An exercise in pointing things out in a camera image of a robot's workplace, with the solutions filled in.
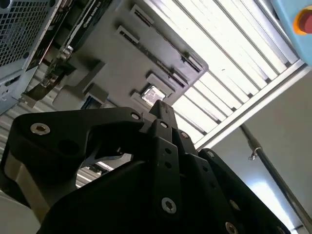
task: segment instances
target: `red button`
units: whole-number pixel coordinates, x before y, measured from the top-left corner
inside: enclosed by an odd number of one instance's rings
[[[312,10],[302,12],[298,26],[302,32],[312,34]]]

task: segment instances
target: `pci slot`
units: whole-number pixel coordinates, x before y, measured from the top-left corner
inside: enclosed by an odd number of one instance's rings
[[[148,27],[153,28],[157,34],[159,34],[166,42],[168,42],[181,55],[182,61],[185,65],[187,65],[189,68],[191,68],[197,73],[203,71],[203,67],[200,65],[199,62],[197,62],[193,57],[191,57],[189,53],[186,52],[183,54],[182,52],[180,52],[165,36],[163,36],[153,26],[154,21],[138,5],[135,4],[131,9],[130,13],[139,18]]]
[[[171,72],[171,70],[160,61],[154,54],[152,54],[147,48],[145,48],[140,42],[139,39],[133,36],[128,30],[126,30],[123,26],[119,26],[117,29],[117,33],[121,35],[124,39],[129,41],[133,46],[135,46],[141,53],[143,53],[146,57],[148,57],[154,64],[156,64],[163,72],[165,72],[169,78],[171,78],[176,84],[178,84],[181,88],[184,88],[188,85],[187,81],[182,78],[177,73]]]

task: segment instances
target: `perforated metal panel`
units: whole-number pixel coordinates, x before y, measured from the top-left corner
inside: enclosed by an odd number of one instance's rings
[[[13,2],[9,13],[0,14],[0,67],[26,59],[48,14],[48,2]]]
[[[27,66],[60,1],[0,1],[0,114],[18,102],[34,74]]]

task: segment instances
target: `metal pipe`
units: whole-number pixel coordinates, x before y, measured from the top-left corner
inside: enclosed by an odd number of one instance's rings
[[[288,185],[285,183],[281,175],[277,172],[276,168],[272,165],[269,161],[268,157],[264,153],[259,141],[252,135],[249,129],[246,127],[245,124],[240,126],[243,134],[245,135],[246,139],[248,140],[249,147],[253,151],[253,155],[258,156],[262,161],[263,165],[266,167],[276,184],[278,185],[279,189],[282,191],[283,195],[289,202],[292,209],[295,211],[297,216],[299,217],[300,221],[302,222],[303,226],[306,228],[308,233],[312,234],[312,219],[305,211],[303,206],[297,200],[295,195],[292,193]]]

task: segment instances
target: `white wall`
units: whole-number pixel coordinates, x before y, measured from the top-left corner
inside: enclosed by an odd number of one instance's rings
[[[312,215],[312,73],[255,114],[246,125]],[[251,150],[239,129],[214,146],[213,150],[266,200],[271,209],[280,214],[288,226],[291,226],[290,222],[295,227],[301,224],[260,160],[247,160]],[[261,194],[257,186],[264,184],[276,198]]]

